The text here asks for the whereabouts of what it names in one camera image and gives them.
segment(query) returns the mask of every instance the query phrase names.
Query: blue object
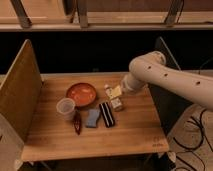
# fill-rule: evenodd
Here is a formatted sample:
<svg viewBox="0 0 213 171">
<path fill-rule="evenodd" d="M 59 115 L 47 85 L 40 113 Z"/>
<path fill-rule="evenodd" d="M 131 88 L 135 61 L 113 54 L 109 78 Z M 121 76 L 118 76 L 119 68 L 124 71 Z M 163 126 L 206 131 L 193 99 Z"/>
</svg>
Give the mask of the blue object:
<svg viewBox="0 0 213 171">
<path fill-rule="evenodd" d="M 99 109 L 89 109 L 89 116 L 87 117 L 86 127 L 88 128 L 96 128 L 97 120 L 100 117 Z"/>
</svg>

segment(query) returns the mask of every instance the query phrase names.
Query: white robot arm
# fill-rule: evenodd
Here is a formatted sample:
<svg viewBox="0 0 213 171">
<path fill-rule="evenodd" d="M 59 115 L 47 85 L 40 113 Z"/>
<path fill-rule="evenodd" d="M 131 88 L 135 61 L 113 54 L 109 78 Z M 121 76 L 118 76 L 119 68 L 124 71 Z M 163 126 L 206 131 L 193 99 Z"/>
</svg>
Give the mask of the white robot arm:
<svg viewBox="0 0 213 171">
<path fill-rule="evenodd" d="M 159 51 L 134 58 L 130 73 L 122 80 L 122 90 L 137 91 L 151 83 L 213 111 L 213 78 L 174 70 L 165 64 L 166 58 Z"/>
</svg>

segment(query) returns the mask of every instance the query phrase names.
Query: cable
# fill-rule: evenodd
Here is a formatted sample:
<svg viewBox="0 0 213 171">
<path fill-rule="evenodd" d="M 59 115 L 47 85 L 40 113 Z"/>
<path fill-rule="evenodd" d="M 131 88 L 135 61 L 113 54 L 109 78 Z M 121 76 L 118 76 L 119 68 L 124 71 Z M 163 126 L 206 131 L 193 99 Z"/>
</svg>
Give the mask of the cable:
<svg viewBox="0 0 213 171">
<path fill-rule="evenodd" d="M 211 149 L 211 151 L 213 152 L 213 147 L 211 146 L 210 142 L 209 142 L 209 139 L 208 137 L 206 136 L 206 133 L 205 133 L 205 127 L 203 126 L 203 114 L 207 111 L 207 109 L 203 109 L 200 113 L 200 118 L 199 118 L 199 121 L 200 121 L 200 125 L 203 127 L 203 130 L 204 130 L 204 137 L 206 139 L 206 142 L 208 143 L 209 145 L 209 148 Z"/>
<path fill-rule="evenodd" d="M 198 74 L 200 74 L 201 69 L 208 64 L 209 62 L 211 62 L 213 60 L 213 57 L 209 58 L 208 60 L 206 60 L 203 64 L 200 65 L 199 70 L 198 70 Z"/>
<path fill-rule="evenodd" d="M 187 167 L 177 167 L 177 168 L 175 168 L 175 170 L 174 171 L 177 171 L 177 170 L 183 170 L 183 169 L 185 169 L 186 171 L 191 171 L 191 170 L 189 170 Z"/>
<path fill-rule="evenodd" d="M 198 148 L 200 148 L 202 146 L 202 144 L 203 144 L 203 141 L 204 141 L 204 130 L 203 130 L 203 127 L 201 126 L 201 124 L 193 116 L 191 116 L 191 119 L 194 122 L 192 122 L 192 121 L 187 121 L 187 122 L 196 125 L 199 128 L 199 130 L 200 130 L 201 140 L 198 143 L 198 145 L 196 145 L 195 147 L 188 147 L 186 145 L 181 144 L 175 137 L 173 139 L 176 142 L 176 144 L 178 144 L 180 147 L 182 147 L 182 148 L 184 148 L 184 149 L 186 149 L 188 151 L 195 151 Z"/>
<path fill-rule="evenodd" d="M 185 165 L 187 165 L 188 167 L 190 167 L 193 171 L 197 171 L 197 169 L 195 169 L 191 164 L 187 163 L 185 160 L 183 160 L 182 158 L 180 158 L 179 156 L 177 156 L 177 159 L 180 160 L 182 163 L 184 163 Z"/>
<path fill-rule="evenodd" d="M 211 149 L 212 152 L 213 152 L 213 147 L 211 146 L 210 142 L 208 141 L 208 138 L 207 138 L 207 136 L 206 136 L 206 134 L 205 134 L 205 128 L 204 128 L 203 122 L 202 122 L 203 115 L 204 115 L 204 113 L 205 113 L 206 111 L 207 111 L 207 109 L 203 109 L 203 110 L 201 111 L 200 116 L 199 116 L 199 120 L 198 120 L 197 118 L 191 116 L 190 118 L 192 119 L 192 121 L 187 121 L 188 123 L 194 124 L 194 125 L 196 125 L 197 127 L 199 127 L 199 130 L 200 130 L 200 133 L 201 133 L 201 140 L 200 140 L 200 142 L 199 142 L 198 145 L 196 145 L 195 147 L 187 147 L 186 145 L 183 145 L 183 144 L 181 144 L 179 141 L 177 141 L 177 139 L 176 139 L 175 137 L 173 138 L 174 141 L 175 141 L 180 147 L 182 147 L 182 148 L 184 148 L 185 150 L 187 150 L 187 151 L 184 151 L 184 152 L 177 152 L 176 154 L 188 153 L 188 152 L 192 153 L 196 158 L 198 158 L 198 159 L 201 161 L 201 163 L 202 163 L 202 165 L 203 165 L 203 171 L 206 170 L 205 163 L 203 162 L 203 160 L 202 160 L 194 151 L 197 150 L 198 148 L 200 148 L 200 147 L 202 146 L 203 141 L 204 141 L 204 138 L 205 138 L 206 141 L 207 141 L 207 143 L 208 143 L 208 145 L 209 145 L 209 147 L 210 147 L 210 149 Z M 183 160 L 181 157 L 177 156 L 177 159 L 179 159 L 182 163 L 186 164 L 186 165 L 187 165 L 188 167 L 190 167 L 193 171 L 196 171 L 196 169 L 195 169 L 192 165 L 190 165 L 189 163 L 187 163 L 187 162 L 186 162 L 185 160 Z M 185 167 L 178 167 L 178 168 L 175 169 L 175 171 L 176 171 L 176 170 L 179 170 L 179 169 L 185 169 L 185 170 L 187 170 L 188 168 L 185 168 Z"/>
<path fill-rule="evenodd" d="M 199 159 L 201 161 L 201 163 L 203 165 L 203 171 L 206 170 L 205 163 L 203 162 L 203 160 L 195 152 L 193 152 L 193 151 L 183 151 L 183 152 L 177 152 L 176 154 L 184 154 L 184 153 L 192 153 L 197 159 Z M 186 164 L 187 166 L 189 166 L 192 170 L 195 169 L 191 164 L 187 163 L 185 160 L 183 160 L 179 156 L 177 156 L 177 159 L 179 159 L 181 162 L 183 162 L 184 164 Z"/>
<path fill-rule="evenodd" d="M 177 23 L 179 22 L 180 16 L 181 16 L 181 14 L 182 14 L 182 12 L 183 12 L 184 3 L 185 3 L 185 1 L 182 0 L 181 10 L 180 10 L 180 12 L 179 12 L 179 15 L 178 15 L 178 18 L 177 18 L 177 21 L 176 21 Z"/>
</svg>

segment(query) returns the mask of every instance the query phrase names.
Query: orange plate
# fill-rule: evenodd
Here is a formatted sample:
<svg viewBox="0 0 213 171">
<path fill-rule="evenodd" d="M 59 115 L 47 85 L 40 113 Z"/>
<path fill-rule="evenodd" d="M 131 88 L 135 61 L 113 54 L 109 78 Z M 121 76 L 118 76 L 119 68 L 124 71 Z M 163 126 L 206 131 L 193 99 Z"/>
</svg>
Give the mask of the orange plate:
<svg viewBox="0 0 213 171">
<path fill-rule="evenodd" d="M 77 83 L 67 90 L 67 97 L 75 101 L 76 107 L 91 104 L 96 98 L 95 88 L 88 83 Z"/>
</svg>

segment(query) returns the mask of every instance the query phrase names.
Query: white cup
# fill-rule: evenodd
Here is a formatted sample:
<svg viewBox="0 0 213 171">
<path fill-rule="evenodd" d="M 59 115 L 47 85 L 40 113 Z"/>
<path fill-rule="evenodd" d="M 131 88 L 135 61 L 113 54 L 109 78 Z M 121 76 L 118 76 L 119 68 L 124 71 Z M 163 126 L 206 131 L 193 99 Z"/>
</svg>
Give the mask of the white cup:
<svg viewBox="0 0 213 171">
<path fill-rule="evenodd" d="M 64 116 L 67 121 L 73 120 L 75 115 L 75 101 L 70 98 L 61 99 L 56 105 L 57 111 Z"/>
</svg>

